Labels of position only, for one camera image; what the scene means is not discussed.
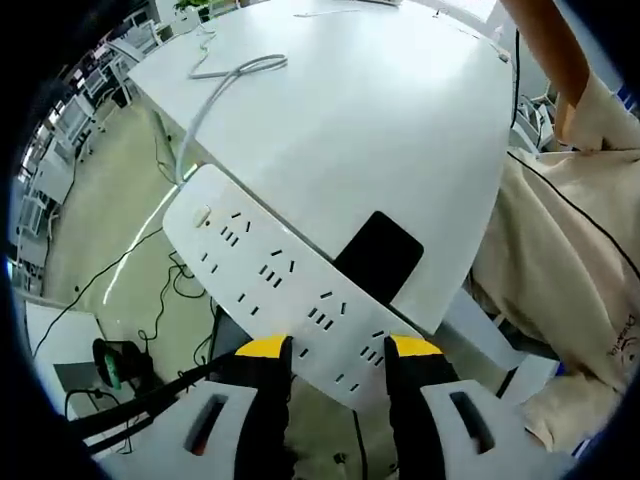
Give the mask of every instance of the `white power strip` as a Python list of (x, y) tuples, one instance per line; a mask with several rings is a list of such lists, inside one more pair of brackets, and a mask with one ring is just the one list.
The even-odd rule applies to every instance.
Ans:
[(293, 337), (294, 373), (358, 411), (387, 396), (383, 339), (420, 335), (224, 173), (200, 168), (163, 226), (200, 283), (249, 335)]

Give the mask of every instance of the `white desk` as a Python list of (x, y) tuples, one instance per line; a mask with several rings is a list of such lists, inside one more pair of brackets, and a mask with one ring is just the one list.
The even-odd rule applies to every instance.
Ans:
[[(346, 9), (359, 11), (294, 17)], [(393, 218), (425, 252), (392, 305), (430, 333), (489, 220), (512, 93), (512, 66), (490, 42), (433, 14), (406, 0), (274, 0), (208, 23), (218, 35), (199, 71), (271, 53), (289, 64), (236, 82), (196, 136), (211, 161), (330, 258), (373, 211)], [(202, 40), (182, 35), (129, 72), (182, 129), (219, 81), (187, 79)]]

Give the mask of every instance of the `phone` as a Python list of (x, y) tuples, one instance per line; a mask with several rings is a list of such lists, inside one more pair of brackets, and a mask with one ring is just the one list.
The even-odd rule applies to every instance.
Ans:
[(333, 265), (378, 302), (388, 305), (423, 253), (420, 242), (384, 213), (376, 211)]

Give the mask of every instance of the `white desk surface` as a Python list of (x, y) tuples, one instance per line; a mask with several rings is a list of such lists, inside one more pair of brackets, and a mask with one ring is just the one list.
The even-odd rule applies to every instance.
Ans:
[[(358, 11), (294, 17), (347, 9)], [(392, 306), (427, 332), (484, 234), (512, 101), (512, 65), (486, 38), (433, 14), (406, 0), (273, 0), (209, 22), (217, 37), (199, 72), (272, 53), (289, 64), (234, 83), (196, 136), (330, 258), (375, 210), (413, 235), (425, 252)], [(177, 37), (129, 73), (183, 129), (219, 81), (187, 79), (204, 38)]]

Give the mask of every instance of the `gray floor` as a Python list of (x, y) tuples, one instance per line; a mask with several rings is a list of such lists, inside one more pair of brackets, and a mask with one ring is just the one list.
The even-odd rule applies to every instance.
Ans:
[[(45, 295), (61, 302), (75, 298), (91, 277), (115, 260), (138, 239), (161, 225), (164, 209), (172, 198), (173, 185), (156, 168), (156, 152), (147, 112), (140, 100), (118, 109), (105, 123), (106, 132), (93, 142), (94, 153), (78, 163), (75, 184), (61, 211), (47, 260)], [(177, 148), (179, 135), (172, 143)], [(198, 158), (190, 150), (187, 158)], [(160, 291), (171, 265), (167, 255), (173, 248), (163, 233), (145, 244), (97, 280), (77, 308), (94, 313), (107, 339), (133, 340), (144, 346), (139, 329), (153, 333), (160, 312)], [(197, 293), (197, 280), (183, 280), (184, 291)], [(192, 353), (210, 332), (213, 318), (209, 298), (193, 300), (166, 295), (159, 320), (157, 340), (150, 353), (157, 373), (166, 381), (178, 370), (193, 367)], [(492, 390), (499, 386), (501, 372), (463, 343), (440, 334), (450, 345), (447, 355), (463, 378), (477, 378)], [(289, 403), (290, 427), (287, 443), (300, 461), (296, 475), (313, 478), (360, 478), (360, 454), (351, 411), (296, 378)], [(386, 406), (361, 416), (369, 478), (386, 478), (396, 462)], [(333, 461), (336, 453), (347, 456), (343, 469)]]

